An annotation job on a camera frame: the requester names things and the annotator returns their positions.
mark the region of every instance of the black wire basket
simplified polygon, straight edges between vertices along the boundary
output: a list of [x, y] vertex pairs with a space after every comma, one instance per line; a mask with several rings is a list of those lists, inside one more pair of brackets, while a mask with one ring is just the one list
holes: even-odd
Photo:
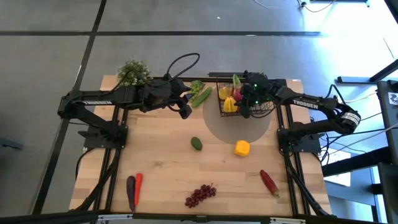
[[[231, 82], [232, 79], [228, 79], [228, 82], [226, 82], [225, 78], [217, 78], [216, 79], [216, 86], [217, 86], [217, 99], [218, 99], [218, 108], [220, 109], [220, 115], [221, 117], [226, 117], [226, 116], [242, 116], [241, 113], [239, 112], [239, 108], [237, 112], [225, 112], [224, 111], [224, 101], [220, 99], [220, 96], [218, 95], [218, 92], [221, 88], [226, 87], [229, 88], [230, 90], [233, 89], [233, 83]], [[274, 103], [272, 101], [267, 101], [265, 103], [261, 103], [258, 105], [254, 105], [250, 107], [250, 115], [254, 118], [261, 118], [264, 116], [266, 113], [270, 113], [274, 109]]]

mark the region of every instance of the potted plant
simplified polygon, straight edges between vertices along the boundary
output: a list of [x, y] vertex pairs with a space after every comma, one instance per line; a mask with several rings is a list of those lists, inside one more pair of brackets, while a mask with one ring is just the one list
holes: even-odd
[[122, 67], [118, 68], [118, 81], [121, 86], [143, 85], [152, 78], [150, 71], [143, 61], [129, 59]]

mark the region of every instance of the gray floor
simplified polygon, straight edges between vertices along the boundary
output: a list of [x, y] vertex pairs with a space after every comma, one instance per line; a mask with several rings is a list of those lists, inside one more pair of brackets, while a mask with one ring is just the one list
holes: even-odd
[[[328, 36], [97, 37], [81, 88], [98, 89], [102, 76], [115, 74], [128, 58], [145, 61], [152, 74], [159, 76], [173, 59], [199, 52], [200, 62], [186, 76], [264, 70], [270, 78], [301, 79], [308, 94], [325, 95], [337, 76], [373, 75], [398, 55], [398, 45], [393, 41], [398, 28], [381, 0], [372, 0], [370, 8], [360, 2], [336, 3], [317, 14], [299, 10], [294, 0], [259, 1], [273, 7], [266, 9], [244, 0], [113, 0], [106, 5], [99, 29], [323, 31]], [[326, 4], [310, 6], [318, 9]], [[91, 30], [99, 5], [99, 0], [0, 0], [0, 30]], [[0, 150], [0, 216], [29, 212], [60, 121], [56, 114], [60, 97], [73, 85], [87, 40], [0, 37], [0, 136], [25, 145], [23, 151]], [[182, 62], [175, 71], [184, 66]], [[349, 100], [374, 89], [339, 88]], [[372, 97], [353, 106], [363, 117], [380, 110]], [[311, 114], [315, 119], [323, 118], [320, 113]], [[381, 127], [379, 116], [364, 121], [358, 130]], [[75, 162], [83, 144], [77, 135], [80, 129], [69, 127], [45, 213], [68, 209]], [[350, 143], [356, 138], [360, 136], [340, 142]], [[386, 144], [382, 135], [377, 141], [355, 147], [369, 151]], [[334, 206], [332, 209], [340, 217], [353, 217], [336, 211]]]

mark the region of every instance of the wooden table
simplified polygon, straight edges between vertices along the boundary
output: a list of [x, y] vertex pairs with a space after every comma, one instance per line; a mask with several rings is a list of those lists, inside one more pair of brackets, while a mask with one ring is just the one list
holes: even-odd
[[[101, 89], [110, 90], [115, 84], [116, 77], [106, 75]], [[206, 85], [215, 87], [215, 83]], [[287, 85], [302, 92], [300, 80], [287, 80]], [[111, 120], [113, 106], [97, 106], [95, 113]], [[306, 108], [292, 106], [292, 113], [294, 121], [310, 121]], [[128, 139], [121, 153], [111, 211], [131, 212], [126, 179], [141, 172], [144, 181], [137, 213], [291, 216], [284, 160], [278, 153], [276, 112], [270, 116], [268, 130], [251, 143], [250, 155], [239, 157], [233, 154], [234, 145], [210, 133], [203, 120], [202, 106], [193, 109], [186, 120], [168, 108], [148, 113], [130, 111]], [[288, 126], [286, 114], [284, 122]], [[202, 140], [202, 151], [192, 149], [192, 136]], [[300, 155], [307, 188], [323, 209], [331, 212], [319, 161], [311, 154]], [[70, 208], [79, 206], [93, 190], [100, 176], [103, 156], [104, 149], [95, 149], [81, 161]], [[280, 198], [273, 197], [262, 183], [261, 169], [274, 179], [280, 189]], [[194, 189], [211, 183], [217, 188], [216, 197], [206, 199], [195, 208], [184, 205], [185, 198]], [[297, 186], [295, 191], [299, 212], [303, 213]], [[107, 192], [108, 186], [105, 186], [100, 208], [104, 208]]]

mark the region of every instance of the yellow bell pepper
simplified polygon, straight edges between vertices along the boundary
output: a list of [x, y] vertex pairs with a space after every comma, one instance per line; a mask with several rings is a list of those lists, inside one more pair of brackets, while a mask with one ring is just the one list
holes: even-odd
[[232, 96], [229, 96], [224, 101], [224, 112], [231, 113], [238, 110], [238, 106], [235, 106], [236, 100]]
[[223, 87], [218, 91], [218, 97], [222, 100], [225, 100], [227, 97], [231, 95], [231, 90], [228, 87]]
[[239, 156], [247, 156], [250, 152], [250, 144], [247, 141], [239, 140], [236, 142], [234, 153]]

